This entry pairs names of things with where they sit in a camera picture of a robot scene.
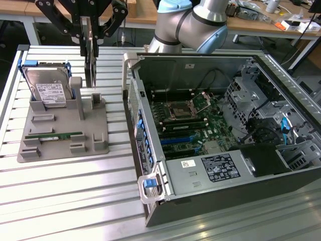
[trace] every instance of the motherboard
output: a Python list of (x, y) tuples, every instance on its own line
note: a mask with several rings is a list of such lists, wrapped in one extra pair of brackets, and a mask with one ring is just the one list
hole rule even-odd
[(204, 91), (189, 96), (150, 104), (166, 160), (225, 152), (236, 144), (215, 96)]

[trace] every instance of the floor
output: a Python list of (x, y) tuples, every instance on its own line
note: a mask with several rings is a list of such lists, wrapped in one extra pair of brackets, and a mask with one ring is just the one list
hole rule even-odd
[[(41, 41), (43, 45), (75, 45), (70, 37), (61, 34), (58, 29), (56, 29), (51, 24), (37, 24), (37, 29), (39, 31), (39, 35), (41, 37)], [(118, 31), (118, 41), (120, 41), (122, 29)], [(126, 46), (137, 46), (142, 47), (144, 44), (149, 44), (153, 38), (154, 31), (148, 29), (126, 29)], [(238, 44), (234, 44), (233, 36), (228, 35), (223, 49), (263, 49), (262, 44), (260, 43), (257, 37), (241, 37)], [(0, 48), (0, 63), (2, 68), (0, 68), (0, 93), (2, 94), (3, 88), (6, 84), (6, 80), (11, 68), (11, 63), (15, 57), (16, 49), (19, 44), (29, 44), (28, 37), (24, 27), (17, 23), (12, 22), (5, 31), (1, 39), (6, 47)], [(117, 46), (117, 33), (114, 34), (111, 38), (105, 38), (103, 46)], [(288, 51), (291, 51), (288, 55), (287, 59), (292, 56), (296, 52), (296, 48), (292, 47), (290, 41), (287, 39), (265, 39), (263, 38), (264, 48), (278, 61), (282, 61), (285, 54)], [(284, 68), (286, 69), (291, 65), (290, 61)], [(311, 75), (319, 75), (320, 69), (317, 68), (313, 63), (311, 63), (308, 59), (304, 60), (298, 69), (294, 73), (294, 77), (298, 76), (311, 76)]]

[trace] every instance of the power supply label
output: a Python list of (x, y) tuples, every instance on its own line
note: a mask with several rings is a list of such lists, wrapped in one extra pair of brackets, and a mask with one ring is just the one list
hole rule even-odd
[(207, 175), (212, 182), (240, 177), (230, 154), (202, 158)]

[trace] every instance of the workbench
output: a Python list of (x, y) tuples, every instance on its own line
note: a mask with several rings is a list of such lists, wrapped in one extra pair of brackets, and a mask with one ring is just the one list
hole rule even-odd
[(78, 47), (19, 46), (0, 101), (1, 240), (318, 240), (321, 179), (293, 193), (155, 227), (144, 226), (121, 96), (123, 53), (143, 51), (100, 48), (97, 88), (81, 90), (84, 98), (100, 92), (106, 100), (108, 154), (18, 163), (31, 95), (17, 69), (18, 59), (67, 59), (73, 76), (84, 77), (84, 57)]
[[(257, 1), (252, 1), (259, 5), (263, 12), (277, 20), (279, 15), (269, 14), (265, 11), (266, 6)], [(303, 10), (304, 17), (308, 18), (312, 14), (307, 9), (293, 5), (290, 1), (281, 2), (281, 6), (287, 8), (293, 14), (298, 14)], [(157, 20), (157, 10), (152, 0), (136, 1), (136, 18), (126, 18), (126, 27), (128, 28), (144, 28), (154, 29)], [(106, 21), (107, 17), (102, 17), (101, 22)], [(0, 0), (0, 20), (20, 21), (24, 24), (29, 41), (32, 45), (40, 45), (41, 41), (34, 23), (49, 23), (50, 21), (42, 14), (34, 3), (22, 2), (19, 0)], [(272, 24), (266, 24), (255, 21), (248, 21), (239, 18), (228, 18), (227, 26), (229, 34), (235, 35), (233, 42), (237, 43), (240, 36), (260, 36), (270, 38), (287, 38), (298, 39), (300, 32), (288, 31), (284, 32)], [(320, 38), (321, 32), (305, 33), (302, 39), (310, 40), (307, 46), (301, 51), (300, 55), (295, 59), (289, 69), (294, 69), (300, 60), (314, 47)]]

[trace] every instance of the aluminum profile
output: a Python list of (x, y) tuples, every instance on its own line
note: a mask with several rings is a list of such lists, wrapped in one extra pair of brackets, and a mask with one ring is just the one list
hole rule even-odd
[[(84, 98), (100, 92), (106, 99), (110, 152), (102, 156), (18, 163), (30, 91), (19, 72), (8, 79), (13, 88), (3, 96), (8, 104), (0, 129), (1, 240), (319, 240), (321, 180), (293, 193), (146, 228), (121, 97), (127, 51), (144, 48), (101, 48), (97, 88), (81, 90)], [(22, 57), (68, 59), (73, 76), (85, 77), (78, 47), (33, 46)]]

